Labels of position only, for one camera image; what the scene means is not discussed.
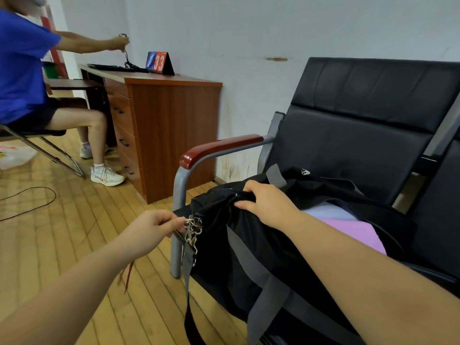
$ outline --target white wall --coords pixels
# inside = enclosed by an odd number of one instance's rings
[[[61,3],[68,31],[99,40],[129,32],[125,0],[61,0]],[[126,61],[120,51],[77,54],[75,58],[84,64],[123,65]]]
[[[177,72],[223,82],[219,138],[265,134],[312,56],[460,60],[460,0],[126,2],[134,63],[168,51]],[[222,157],[217,176],[255,174],[258,152]]]

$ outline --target desk drawer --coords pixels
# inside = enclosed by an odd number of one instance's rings
[[[121,127],[116,121],[114,121],[116,142],[118,144],[118,151],[122,151],[126,156],[129,157],[139,168],[142,168],[140,158],[138,157],[138,139],[128,133],[123,127]]]
[[[107,90],[107,95],[109,97],[110,109],[114,121],[133,136],[137,136],[138,131],[133,118],[134,106],[132,104],[132,99],[126,98],[111,90]]]
[[[108,88],[109,90],[113,92],[117,92],[118,94],[121,94],[122,96],[131,98],[131,95],[129,94],[129,91],[128,91],[128,86],[126,86],[124,83],[121,83],[115,80],[111,80],[111,79],[107,79],[107,78],[104,78],[104,82],[105,82],[105,87]]]
[[[118,155],[120,156],[120,164],[122,168],[122,174],[126,176],[131,184],[136,188],[136,190],[144,196],[145,189],[144,189],[144,174],[142,169],[140,169],[137,164],[129,159],[122,150],[118,151]]]

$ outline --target keyboard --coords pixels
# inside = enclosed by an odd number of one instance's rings
[[[91,69],[104,70],[104,71],[121,71],[124,73],[149,73],[148,69],[127,69],[118,65],[104,65],[104,64],[87,64]]]

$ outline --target black shorts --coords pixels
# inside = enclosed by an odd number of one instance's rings
[[[45,104],[35,105],[34,109],[7,126],[16,132],[41,132],[49,125],[57,109],[61,108],[59,99],[47,98]]]

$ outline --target plastic bag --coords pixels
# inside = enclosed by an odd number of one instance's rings
[[[6,170],[29,162],[37,151],[25,146],[0,145],[0,169]]]

